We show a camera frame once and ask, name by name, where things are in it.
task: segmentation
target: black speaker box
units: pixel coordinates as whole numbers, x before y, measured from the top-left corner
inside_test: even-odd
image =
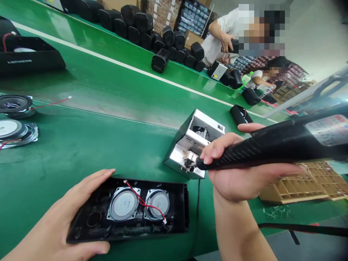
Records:
[[[243,91],[242,96],[244,97],[246,102],[251,106],[258,104],[261,101],[261,99],[259,98],[259,96],[257,96],[255,91],[250,88],[247,88],[245,91]]]
[[[153,17],[147,13],[137,13],[135,15],[135,25],[140,33],[147,33],[153,29]]]
[[[174,32],[174,37],[175,37],[175,48],[177,50],[182,50],[185,47],[185,36],[183,35],[182,32],[180,31],[175,31]]]
[[[125,5],[121,8],[121,14],[127,26],[135,26],[135,15],[139,12],[139,8],[135,5]]]
[[[177,63],[184,63],[185,58],[186,58],[186,54],[183,50],[177,51],[177,58],[175,59]]]
[[[175,44],[175,37],[173,29],[170,26],[166,26],[163,28],[163,42],[166,47],[173,46]]]
[[[177,50],[175,49],[175,47],[167,47],[167,50],[170,52],[169,60],[175,61],[177,58]]]
[[[191,53],[196,61],[201,61],[204,58],[204,49],[199,42],[195,42],[191,45]]]
[[[128,27],[128,39],[136,45],[140,45],[140,33],[133,26]]]
[[[235,79],[229,74],[228,70],[220,78],[220,81],[225,86],[231,86],[234,80]]]
[[[152,31],[140,33],[140,46],[147,50],[151,50],[155,43],[155,38],[155,34]]]
[[[109,31],[115,31],[114,20],[119,18],[122,18],[121,12],[119,11],[104,9],[99,10],[99,20],[101,26],[105,29],[108,29]]]
[[[186,59],[184,62],[185,66],[187,66],[188,68],[193,68],[195,66],[196,59],[191,54],[191,51],[187,48],[185,48],[185,55],[186,55]]]
[[[194,69],[198,72],[201,72],[201,71],[203,71],[205,66],[206,66],[206,64],[204,63],[204,61],[198,61],[198,62],[195,62]]]
[[[102,4],[93,0],[77,0],[79,16],[88,22],[99,22],[99,10],[104,9]]]
[[[162,48],[152,57],[151,67],[158,73],[164,72],[169,61],[170,51]]]

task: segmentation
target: red wire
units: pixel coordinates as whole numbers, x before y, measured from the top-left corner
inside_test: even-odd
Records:
[[[129,185],[129,183],[128,183],[127,181],[126,181],[125,183],[126,183],[126,184],[128,185],[128,187],[134,192],[134,194],[138,197],[140,205],[142,205],[142,206],[144,206],[144,207],[152,207],[152,208],[157,209],[157,210],[161,213],[161,215],[162,215],[162,217],[163,217],[163,220],[166,220],[166,218],[164,217],[162,211],[161,211],[158,207],[151,206],[151,205],[146,205],[145,202],[144,202],[144,200],[138,195],[138,193],[136,193],[136,192],[132,189],[132,187]]]

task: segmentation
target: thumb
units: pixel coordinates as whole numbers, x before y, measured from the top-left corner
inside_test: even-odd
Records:
[[[107,254],[110,244],[106,241],[81,243],[71,246],[67,260],[89,260],[96,254]]]

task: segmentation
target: white stripe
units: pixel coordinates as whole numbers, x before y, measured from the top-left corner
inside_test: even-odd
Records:
[[[13,23],[13,25],[14,25],[16,28],[25,30],[25,31],[30,32],[30,33],[33,33],[33,34],[36,34],[36,35],[41,36],[41,37],[43,37],[43,38],[49,39],[49,40],[54,41],[54,42],[57,42],[57,43],[59,43],[59,44],[63,44],[63,45],[65,45],[65,46],[71,47],[71,48],[73,48],[73,49],[75,49],[75,50],[79,50],[79,51],[84,52],[84,53],[87,53],[87,54],[90,54],[90,55],[95,56],[95,57],[98,57],[98,58],[100,58],[100,59],[103,59],[103,60],[112,62],[112,63],[117,64],[117,65],[119,65],[119,66],[122,66],[122,67],[125,67],[125,68],[127,68],[127,69],[136,71],[136,72],[138,72],[138,73],[144,74],[144,75],[146,75],[146,76],[149,76],[149,77],[151,77],[151,78],[160,80],[160,81],[165,82],[165,83],[168,83],[168,84],[170,84],[170,85],[174,85],[174,86],[176,86],[176,87],[179,87],[179,88],[184,89],[184,90],[186,90],[186,91],[189,91],[189,92],[198,94],[198,95],[200,95],[200,96],[206,97],[206,98],[211,99],[211,100],[214,100],[214,101],[216,101],[216,102],[219,102],[219,103],[222,103],[222,104],[231,106],[231,107],[233,106],[233,104],[231,104],[231,103],[227,103],[227,102],[225,102],[225,101],[219,100],[219,99],[214,98],[214,97],[212,97],[212,96],[209,96],[209,95],[206,95],[206,94],[204,94],[204,93],[201,93],[201,92],[195,91],[195,90],[193,90],[193,89],[187,88],[187,87],[185,87],[185,86],[183,86],[183,85],[177,84],[177,83],[175,83],[175,82],[171,82],[171,81],[169,81],[169,80],[167,80],[167,79],[164,79],[164,78],[161,78],[161,77],[159,77],[159,76],[157,76],[157,75],[151,74],[151,73],[149,73],[149,72],[145,72],[145,71],[143,71],[143,70],[140,70],[140,69],[135,68],[135,67],[133,67],[133,66],[130,66],[130,65],[128,65],[128,64],[119,62],[119,61],[114,60],[114,59],[112,59],[112,58],[109,58],[109,57],[107,57],[107,56],[101,55],[101,54],[99,54],[99,53],[96,53],[96,52],[87,50],[87,49],[82,48],[82,47],[80,47],[80,46],[77,46],[77,45],[74,45],[74,44],[72,44],[72,43],[66,42],[66,41],[64,41],[64,40],[58,39],[58,38],[56,38],[56,37],[54,37],[54,36],[50,36],[50,35],[48,35],[48,34],[46,34],[46,33],[40,32],[40,31],[35,30],[35,29],[33,29],[33,28],[30,28],[30,27],[28,27],[28,26],[25,26],[25,25],[16,23],[16,22],[14,22],[14,21],[11,21],[11,22]],[[253,114],[253,115],[256,115],[256,116],[262,118],[262,116],[259,115],[259,114],[257,114],[257,113],[254,113],[254,112],[251,112],[251,111],[247,111],[247,112],[248,112],[249,114]],[[269,120],[269,121],[271,121],[271,122],[274,122],[274,123],[277,123],[276,121],[274,121],[274,120],[272,120],[272,119],[267,119],[267,120]]]

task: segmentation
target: person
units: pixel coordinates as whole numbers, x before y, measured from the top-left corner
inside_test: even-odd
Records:
[[[277,77],[287,73],[289,64],[290,62],[285,56],[278,56],[267,61],[265,67],[251,69],[254,73],[251,75],[251,79],[245,87],[256,89],[258,86],[263,84],[269,88],[275,89],[277,86],[268,83],[267,80],[277,79]]]
[[[238,129],[244,133],[263,127],[257,123],[238,125]],[[235,133],[227,133],[209,144],[200,157],[206,164],[211,164],[214,158],[221,157],[227,146],[242,140]],[[71,188],[2,261],[79,261],[108,253],[108,242],[69,245],[66,237],[79,208],[114,172],[115,169],[98,171]],[[209,171],[213,184],[216,235],[223,261],[276,260],[247,200],[257,197],[265,187],[276,183],[281,177],[303,172],[305,170],[300,166],[288,163]]]

